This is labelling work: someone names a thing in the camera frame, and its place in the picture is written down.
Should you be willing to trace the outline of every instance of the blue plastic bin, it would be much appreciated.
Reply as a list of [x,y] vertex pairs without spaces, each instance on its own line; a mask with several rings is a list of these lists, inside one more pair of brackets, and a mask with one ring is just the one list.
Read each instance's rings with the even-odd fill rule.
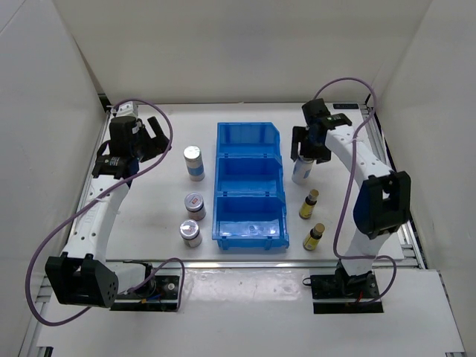
[[219,123],[213,240],[219,247],[289,247],[280,135],[272,123]]

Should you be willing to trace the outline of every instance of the purple hose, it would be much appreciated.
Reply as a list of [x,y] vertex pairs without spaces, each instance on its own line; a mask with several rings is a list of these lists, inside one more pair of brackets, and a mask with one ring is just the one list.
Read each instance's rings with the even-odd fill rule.
[[[137,98],[131,98],[131,99],[125,99],[125,100],[122,100],[121,102],[117,103],[114,108],[118,108],[121,104],[124,104],[126,102],[129,102],[129,101],[135,101],[135,102],[139,102],[139,103],[143,103],[143,104],[147,104],[148,106],[151,106],[153,107],[157,112],[159,112],[162,117],[164,117],[165,121],[167,122],[167,125],[169,126],[169,131],[170,131],[170,138],[169,138],[169,143],[167,145],[167,147],[165,148],[165,151],[164,153],[162,154],[162,156],[151,166],[149,166],[148,168],[136,173],[135,175],[132,175],[128,178],[125,178],[124,180],[121,180],[119,181],[117,184],[113,184],[110,188],[108,188],[107,190],[104,190],[102,193],[100,193],[96,199],[94,199],[93,201],[89,202],[86,206],[84,206],[83,208],[81,208],[79,211],[77,211],[75,214],[73,214],[71,217],[69,217],[67,220],[65,220],[63,223],[61,223],[59,226],[57,226],[55,229],[53,229],[53,231],[51,233],[49,233],[49,235],[41,242],[41,244],[39,245],[39,247],[35,250],[35,252],[33,253],[33,256],[31,257],[31,260],[30,260],[30,264],[28,264],[28,269],[27,269],[27,274],[26,274],[26,277],[25,277],[25,295],[26,295],[26,298],[27,298],[27,303],[28,303],[28,307],[30,308],[30,311],[31,313],[33,314],[33,316],[35,317],[35,319],[37,319],[41,324],[44,324],[46,326],[50,326],[50,327],[56,327],[56,326],[61,326],[61,325],[64,325],[64,324],[67,324],[68,322],[70,321],[73,321],[75,318],[78,318],[80,317],[82,314],[84,314],[86,311],[88,311],[91,307],[86,307],[84,310],[78,312],[76,315],[74,316],[71,316],[70,318],[67,318],[65,320],[62,320],[62,321],[56,321],[56,322],[51,322],[51,321],[47,321],[45,320],[38,312],[37,310],[35,309],[35,304],[33,302],[33,298],[31,297],[31,287],[30,287],[30,284],[31,284],[31,275],[33,273],[33,267],[35,265],[35,262],[36,260],[38,259],[38,256],[39,254],[41,253],[41,251],[43,250],[43,248],[48,244],[48,242],[58,233],[60,232],[66,225],[72,223],[77,217],[81,216],[83,213],[85,213],[86,211],[88,211],[89,209],[91,209],[91,207],[93,207],[94,205],[96,205],[96,203],[98,203],[98,199],[102,199],[103,197],[105,197],[108,193],[110,193],[111,191],[115,190],[116,188],[118,188],[119,186],[123,185],[123,184],[126,184],[128,182],[131,182],[133,179],[136,179],[137,177],[140,177],[142,176],[143,174],[145,173],[148,173],[150,170],[152,170],[153,168],[157,167],[157,165],[159,165],[164,159],[165,159],[165,156],[167,155],[167,153],[169,152],[170,148],[172,147],[172,139],[173,139],[173,129],[172,129],[172,124],[170,123],[170,120],[169,118],[167,117],[167,115],[160,109],[158,108],[155,104],[152,104],[146,100],[142,100],[142,99],[137,99]],[[181,262],[181,260],[179,260],[178,258],[171,258],[171,259],[174,259],[176,261],[179,261]],[[182,271],[184,272],[184,264],[181,263],[181,266],[182,266]],[[145,284],[145,282],[147,282],[148,280],[150,280],[152,277],[152,274],[144,281],[144,283],[142,285]],[[179,291],[179,299],[178,299],[178,304],[177,304],[177,309],[179,309],[180,307],[180,300],[181,300],[181,290],[183,288],[183,278],[184,276],[182,275],[182,282],[181,282],[181,285],[180,285],[180,291]]]
[[378,297],[375,297],[372,300],[369,300],[369,301],[366,301],[366,302],[363,302],[363,303],[360,303],[360,304],[374,303],[374,302],[380,300],[383,296],[385,296],[388,293],[388,291],[390,290],[390,288],[393,285],[393,282],[395,281],[395,278],[396,278],[396,262],[395,262],[395,260],[392,257],[389,257],[388,255],[379,255],[377,257],[374,257],[372,255],[361,255],[361,256],[349,256],[349,257],[347,257],[345,255],[340,255],[338,253],[337,244],[338,244],[339,236],[341,234],[342,225],[344,223],[345,213],[346,213],[347,207],[349,206],[350,193],[352,192],[352,184],[353,184],[353,181],[354,181],[354,177],[356,175],[357,140],[355,140],[355,139],[357,139],[358,132],[360,132],[360,130],[364,126],[366,126],[367,123],[375,115],[375,111],[376,111],[376,107],[377,107],[377,95],[376,95],[375,91],[373,90],[372,86],[369,83],[365,82],[364,80],[361,80],[361,79],[355,78],[355,77],[342,77],[342,78],[338,78],[336,80],[332,80],[332,81],[328,82],[327,84],[325,84],[321,89],[318,90],[318,92],[315,94],[313,99],[317,99],[319,94],[321,94],[321,92],[325,88],[327,88],[328,86],[330,86],[334,83],[337,83],[337,82],[345,81],[345,80],[352,80],[354,82],[359,82],[359,83],[363,84],[364,86],[366,86],[368,88],[368,90],[370,91],[370,94],[372,95],[372,98],[373,98],[373,108],[370,111],[370,114],[369,114],[368,118],[365,119],[362,122],[362,124],[357,126],[357,129],[355,130],[354,135],[353,135],[354,140],[352,142],[352,167],[350,169],[349,183],[347,184],[347,191],[345,193],[344,204],[342,205],[341,215],[340,215],[338,223],[337,223],[337,228],[335,229],[334,244],[333,244],[332,247],[333,247],[333,250],[334,250],[334,255],[337,258],[341,259],[341,260],[359,260],[359,259],[371,259],[371,260],[377,259],[377,260],[380,260],[380,259],[387,259],[387,260],[391,261],[392,266],[393,266],[393,273],[392,273],[392,278],[390,279],[390,282],[389,282],[387,288]]

